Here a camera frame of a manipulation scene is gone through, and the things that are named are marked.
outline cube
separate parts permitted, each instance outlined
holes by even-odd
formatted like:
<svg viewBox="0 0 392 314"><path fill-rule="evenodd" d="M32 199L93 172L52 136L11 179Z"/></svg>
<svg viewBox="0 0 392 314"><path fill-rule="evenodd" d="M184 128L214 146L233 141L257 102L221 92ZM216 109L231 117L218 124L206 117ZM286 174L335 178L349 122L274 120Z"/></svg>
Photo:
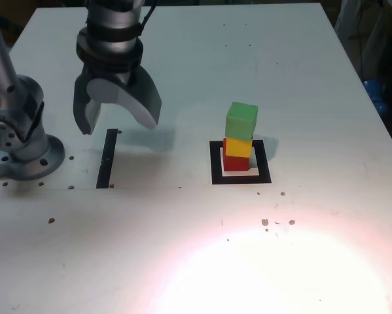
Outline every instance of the cube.
<svg viewBox="0 0 392 314"><path fill-rule="evenodd" d="M258 107L245 103L232 103L226 116L225 136L242 141L253 138Z"/></svg>
<svg viewBox="0 0 392 314"><path fill-rule="evenodd" d="M226 155L231 157L251 157L253 140L241 141L240 139L226 138Z"/></svg>
<svg viewBox="0 0 392 314"><path fill-rule="evenodd" d="M223 139L223 169L225 171L248 171L249 158L226 155L226 139Z"/></svg>

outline metal robot arm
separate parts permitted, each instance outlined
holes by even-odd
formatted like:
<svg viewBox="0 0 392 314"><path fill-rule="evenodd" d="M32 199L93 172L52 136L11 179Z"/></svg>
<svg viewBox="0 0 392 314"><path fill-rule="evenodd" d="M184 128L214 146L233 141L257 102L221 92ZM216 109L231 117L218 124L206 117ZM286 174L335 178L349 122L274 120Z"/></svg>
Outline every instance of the metal robot arm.
<svg viewBox="0 0 392 314"><path fill-rule="evenodd" d="M91 134L102 103L128 109L143 126L158 123L161 99L140 66L139 40L153 10L139 23L144 0L89 0L87 26L77 36L84 62L75 82L73 114L83 134ZM17 75L0 32L0 177L17 180L48 175L63 162L62 142L42 125L43 91L32 78Z"/></svg>
<svg viewBox="0 0 392 314"><path fill-rule="evenodd" d="M36 179L63 162L62 142L43 129L44 105L41 87L16 75L0 32L0 177Z"/></svg>
<svg viewBox="0 0 392 314"><path fill-rule="evenodd" d="M140 124L154 128L161 98L149 74L140 66L143 45L138 36L144 0L90 0L87 26L77 37L77 54L84 62L75 82L73 113L84 134L96 125L101 103L128 109Z"/></svg>

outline white tabletop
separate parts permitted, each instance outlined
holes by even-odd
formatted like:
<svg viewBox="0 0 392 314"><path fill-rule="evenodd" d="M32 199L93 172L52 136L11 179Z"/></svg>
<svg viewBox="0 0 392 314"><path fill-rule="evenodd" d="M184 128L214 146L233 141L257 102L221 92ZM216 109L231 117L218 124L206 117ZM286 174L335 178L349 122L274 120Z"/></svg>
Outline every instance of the white tabletop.
<svg viewBox="0 0 392 314"><path fill-rule="evenodd" d="M0 180L0 314L392 314L392 140L319 4L157 8L159 125L104 105L91 136L72 110L85 19L39 9L11 52L67 158ZM259 106L272 184L211 184L233 101ZM96 190L107 128L115 188Z"/></svg>

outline green cube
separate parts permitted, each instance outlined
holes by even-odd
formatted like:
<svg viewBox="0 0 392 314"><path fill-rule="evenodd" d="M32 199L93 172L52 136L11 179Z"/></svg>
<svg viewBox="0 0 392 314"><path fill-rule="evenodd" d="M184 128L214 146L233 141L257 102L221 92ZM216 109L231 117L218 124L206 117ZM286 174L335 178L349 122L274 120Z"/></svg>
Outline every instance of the green cube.
<svg viewBox="0 0 392 314"><path fill-rule="evenodd" d="M250 141L257 123L258 107L245 103L232 103L226 116L226 137Z"/></svg>

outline bright spot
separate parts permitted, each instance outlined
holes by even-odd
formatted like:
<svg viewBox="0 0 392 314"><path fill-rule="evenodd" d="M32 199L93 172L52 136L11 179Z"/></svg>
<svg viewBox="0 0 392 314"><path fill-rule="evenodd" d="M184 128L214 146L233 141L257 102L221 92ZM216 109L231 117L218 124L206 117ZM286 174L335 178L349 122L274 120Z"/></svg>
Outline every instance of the bright spot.
<svg viewBox="0 0 392 314"><path fill-rule="evenodd" d="M388 313L378 274L331 237L241 232L229 238L177 265L149 313Z"/></svg>

